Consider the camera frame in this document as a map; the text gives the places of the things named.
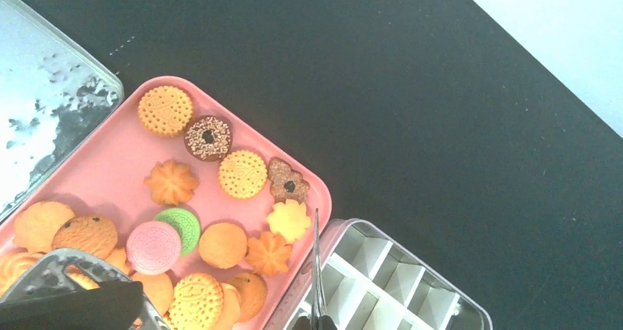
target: cookie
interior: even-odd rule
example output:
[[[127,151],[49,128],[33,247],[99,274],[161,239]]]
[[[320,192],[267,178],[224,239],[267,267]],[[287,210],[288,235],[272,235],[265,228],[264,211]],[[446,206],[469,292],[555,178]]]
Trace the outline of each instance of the cookie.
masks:
[[[130,265],[137,272],[157,275],[171,269],[179,259],[181,239],[167,223],[141,223],[130,233],[126,253]]]
[[[242,298],[238,321],[244,323],[258,315],[268,296],[268,289],[264,280],[254,273],[241,273],[227,280],[226,283],[236,287]]]
[[[85,290],[92,290],[94,288],[99,288],[99,285],[97,284],[97,282],[93,281],[89,276],[86,276],[79,271],[68,272],[67,276],[71,277],[75,282],[77,282]]]
[[[33,266],[43,254],[10,251],[0,257],[0,297]]]
[[[58,201],[39,201],[15,218],[13,243],[28,249],[29,253],[48,253],[58,229],[70,218],[73,210]]]
[[[193,118],[184,134],[188,152],[201,161],[217,161],[231,150],[229,125],[213,115]]]
[[[247,254],[247,234],[238,225],[229,222],[208,226],[199,240],[199,255],[208,264],[219,269],[237,265]]]
[[[307,216],[305,203],[286,199],[284,203],[273,205],[273,211],[266,217],[266,222],[273,234],[284,236],[286,243],[292,244],[305,235],[312,225],[312,219]]]
[[[249,238],[249,252],[246,261],[259,275],[273,277],[277,273],[288,272],[288,259],[292,246],[280,234],[262,232],[259,238]]]
[[[207,273],[191,273],[175,286],[169,316],[176,328],[211,329],[222,311],[223,289]]]
[[[218,182],[232,198],[248,199],[259,193],[267,179],[266,164],[256,153],[234,151],[221,161]]]
[[[147,295],[160,315],[169,310],[169,306],[173,303],[173,282],[171,282],[169,275],[166,273],[159,273],[158,275],[134,273],[132,280],[143,283],[143,293]]]
[[[151,200],[156,204],[179,205],[195,195],[199,181],[190,173],[190,166],[173,159],[155,165],[151,175],[143,180],[151,189]]]
[[[240,319],[240,300],[238,296],[240,293],[235,287],[228,285],[227,288],[223,287],[223,310],[220,312],[220,317],[216,323],[212,326],[212,330],[231,330],[235,323]]]
[[[106,258],[106,262],[121,270],[121,272],[128,275],[130,273],[130,265],[127,262],[126,249],[115,248],[112,253]]]
[[[192,101],[184,91],[173,86],[149,90],[138,104],[140,123],[151,133],[172,137],[186,128],[192,117]]]
[[[101,215],[78,216],[59,228],[52,240],[52,248],[75,248],[106,259],[117,241],[117,228],[111,220]]]
[[[307,200],[309,183],[303,179],[300,172],[294,171],[282,159],[273,157],[268,162],[268,179],[270,180],[270,194],[275,202],[284,202],[286,199],[303,203]]]
[[[160,212],[154,220],[168,223],[177,231],[181,238],[182,256],[188,255],[199,243],[201,226],[192,212],[179,207],[172,207]]]

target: white wall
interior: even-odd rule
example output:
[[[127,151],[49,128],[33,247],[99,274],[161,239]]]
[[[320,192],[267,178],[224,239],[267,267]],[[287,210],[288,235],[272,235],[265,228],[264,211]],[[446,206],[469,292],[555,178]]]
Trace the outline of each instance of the white wall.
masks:
[[[623,136],[623,0],[474,0]]]

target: black table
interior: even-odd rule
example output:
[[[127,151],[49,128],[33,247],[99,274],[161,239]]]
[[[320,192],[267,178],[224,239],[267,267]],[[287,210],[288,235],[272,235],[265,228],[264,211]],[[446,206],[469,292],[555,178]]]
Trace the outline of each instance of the black table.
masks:
[[[195,82],[497,329],[623,329],[623,140],[471,0],[24,1],[127,93]]]

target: pink plastic tray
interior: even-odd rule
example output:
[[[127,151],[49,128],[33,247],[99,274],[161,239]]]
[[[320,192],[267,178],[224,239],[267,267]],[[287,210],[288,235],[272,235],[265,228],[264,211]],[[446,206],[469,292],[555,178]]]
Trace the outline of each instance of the pink plastic tray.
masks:
[[[202,162],[191,156],[181,136],[161,138],[145,130],[137,117],[141,96],[151,88],[172,85],[191,95],[195,115],[217,115],[227,118],[233,133],[232,150],[246,148],[261,154],[266,161],[271,157],[286,160],[293,169],[300,171],[311,185],[308,193],[308,211],[320,210],[320,228],[324,229],[331,215],[331,196],[326,185],[300,163],[296,162],[268,139],[241,121],[225,107],[187,80],[174,76],[162,76],[142,84],[115,111],[84,144],[28,199],[23,207],[41,200],[57,200],[69,204],[78,215],[102,214],[111,218],[118,228],[120,247],[134,226],[152,220],[165,207],[150,199],[150,190],[143,179],[157,162],[175,159],[192,167],[199,178],[195,197],[183,207],[193,211],[201,222],[202,231],[211,223],[233,220],[241,223],[249,236],[257,237],[267,230],[266,215],[272,211],[273,197],[268,191],[269,182],[257,196],[248,200],[228,197],[217,182],[217,162]],[[21,210],[0,226],[0,252],[15,248],[13,219]],[[262,329],[279,300],[312,249],[312,229],[295,242],[289,260],[289,272],[272,278],[264,278],[268,297],[262,311],[247,323],[237,324],[235,329]],[[226,281],[242,270],[249,270],[245,262],[228,270],[217,270],[204,263],[195,249],[182,257],[169,272],[174,282],[196,271],[209,273],[219,281]]]

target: pink sandwich cookie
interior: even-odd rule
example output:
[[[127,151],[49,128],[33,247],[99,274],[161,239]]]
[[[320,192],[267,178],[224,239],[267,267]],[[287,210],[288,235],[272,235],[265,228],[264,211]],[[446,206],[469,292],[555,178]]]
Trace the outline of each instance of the pink sandwich cookie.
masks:
[[[132,268],[145,275],[164,273],[181,253],[181,238],[168,223],[141,223],[128,237],[126,253]]]

